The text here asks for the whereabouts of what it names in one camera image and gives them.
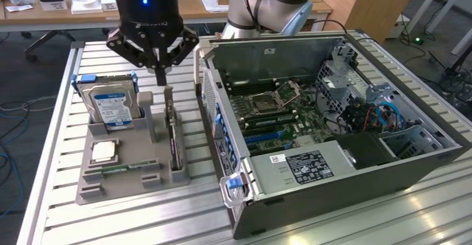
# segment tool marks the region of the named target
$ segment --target gray carpet floor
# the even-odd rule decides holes
[[[424,0],[412,0],[405,15],[412,17]],[[423,25],[428,21],[429,16],[439,8],[440,4],[435,3],[427,11],[420,24],[412,31],[412,37],[423,31]],[[436,41],[425,39],[421,48],[436,54],[437,58],[445,65],[456,60],[449,52],[463,36],[472,28],[472,19],[456,11],[451,11],[447,18],[436,29]],[[199,27],[200,34],[205,34],[205,29]],[[221,25],[211,26],[211,32],[221,30]],[[33,39],[37,39],[44,32],[32,32]],[[100,29],[75,30],[71,31],[72,36],[79,41],[105,40]],[[39,56],[37,63],[32,64],[24,59],[23,50],[33,42],[32,39],[24,39],[20,33],[11,33],[9,38],[0,43],[0,103],[9,101],[27,101],[41,96],[52,96],[57,94],[60,79],[64,72],[64,66],[68,56],[71,44],[68,40],[57,36],[44,46],[41,46],[35,54]],[[421,52],[405,46],[399,40],[388,40],[384,43],[385,49],[400,60],[417,56]],[[411,70],[420,76],[437,80],[440,78],[443,68],[439,64],[428,62],[429,57],[424,56],[408,63]],[[469,56],[465,66],[471,68],[472,56]],[[52,100],[41,102],[32,106],[39,108],[53,104]],[[23,116],[24,111],[9,113],[13,116]],[[17,169],[24,185],[24,201],[16,208],[15,212],[0,218],[0,245],[15,244],[17,233],[23,221],[23,210],[25,209],[29,197],[31,187],[36,174],[39,158],[44,146],[44,139],[49,127],[52,110],[44,112],[31,112],[28,116],[29,126],[25,133],[11,143],[5,144],[9,155],[17,163]],[[17,123],[17,119],[7,119],[0,117],[0,135]],[[0,170],[0,181],[3,180],[5,168]],[[0,187],[0,211],[5,211],[16,202],[19,197],[19,184],[15,176],[11,176],[7,183]]]

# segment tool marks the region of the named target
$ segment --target paper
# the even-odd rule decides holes
[[[228,12],[229,6],[219,5],[216,0],[201,0],[205,10],[211,13]]]
[[[28,4],[25,6],[7,6],[5,7],[8,12],[17,12],[17,11],[23,11],[23,10],[28,10],[32,8],[32,6]]]

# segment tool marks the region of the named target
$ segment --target blue cable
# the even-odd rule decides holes
[[[404,129],[405,127],[405,122],[404,120],[401,119],[401,114],[400,114],[400,111],[399,111],[399,108],[396,107],[396,105],[393,105],[392,103],[389,102],[381,102],[377,106],[387,106],[387,107],[391,107],[396,113],[396,117],[400,118],[400,123],[401,123],[401,129]],[[376,114],[380,115],[380,108],[376,109]],[[380,118],[380,122],[387,125],[387,122],[384,119]]]
[[[9,115],[5,115],[5,114],[3,114],[3,113],[0,113],[0,116],[1,116],[1,117],[5,117],[5,118],[11,118],[11,119],[21,119],[21,120],[24,121],[24,127],[23,127],[21,132],[19,132],[19,134],[17,134],[16,136],[13,136],[11,139],[8,139],[8,140],[4,142],[4,144],[5,144],[5,143],[9,143],[11,141],[13,141],[16,138],[19,138],[19,136],[27,131],[27,128],[28,128],[28,120],[27,120],[27,118],[24,118],[24,117],[9,116]]]
[[[4,218],[4,216],[16,209],[16,207],[21,204],[23,202],[23,195],[24,195],[24,189],[23,189],[23,183],[21,183],[21,179],[20,179],[20,173],[17,172],[17,168],[16,168],[16,164],[15,161],[3,153],[0,153],[0,156],[3,156],[5,158],[7,161],[9,161],[11,166],[13,167],[13,172],[17,178],[17,182],[20,183],[20,197],[16,201],[16,203],[13,204],[13,206],[0,215],[0,219]]]

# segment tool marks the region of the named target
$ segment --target aluminum table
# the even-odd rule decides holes
[[[365,36],[353,31],[351,34],[355,38]],[[472,141],[472,123],[377,44],[363,41],[363,45]],[[471,151],[409,189],[259,236],[233,240],[193,93],[192,56],[168,74],[168,83],[175,88],[175,105],[183,115],[191,184],[76,205],[88,113],[71,88],[69,76],[72,73],[112,75],[131,70],[140,77],[140,90],[155,93],[152,110],[161,110],[163,87],[156,86],[155,77],[145,69],[133,67],[101,41],[71,49],[17,244],[471,243]],[[365,60],[359,61],[359,70],[372,82],[384,80]]]

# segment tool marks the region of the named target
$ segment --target blue cable on floor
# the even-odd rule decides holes
[[[12,119],[21,119],[24,121],[24,127],[23,127],[23,130],[19,132],[19,134],[16,136],[13,136],[12,138],[9,138],[5,142],[5,143],[9,143],[11,141],[13,141],[16,138],[19,138],[19,136],[27,131],[27,127],[28,127],[28,120],[27,118],[24,117],[17,117],[17,116],[9,116],[9,115],[5,115],[3,113],[0,113],[0,116],[1,117],[5,117],[5,118],[12,118]],[[16,201],[16,203],[13,204],[13,206],[0,215],[0,219],[3,219],[3,217],[12,211],[16,209],[16,207],[21,204],[23,202],[23,198],[24,198],[24,188],[23,188],[23,183],[21,183],[21,178],[20,178],[20,173],[17,171],[17,168],[16,168],[16,163],[13,161],[13,159],[7,155],[7,154],[3,154],[0,153],[0,156],[5,158],[5,161],[9,161],[9,165],[11,167],[13,168],[13,172],[15,172],[15,175],[16,175],[16,178],[17,178],[17,182],[20,183],[20,197]]]
[[[16,168],[16,163],[15,161],[5,155],[0,153],[0,156],[3,156],[5,158],[7,161],[9,161],[9,164],[13,167],[13,172],[17,178],[17,182],[20,183],[20,198],[17,199],[16,203],[13,204],[13,206],[0,215],[0,219],[3,219],[3,217],[9,213],[9,211],[15,210],[16,207],[21,204],[23,202],[23,194],[24,194],[24,189],[23,189],[23,183],[21,183],[21,179],[20,179],[20,173],[17,172],[17,168]]]

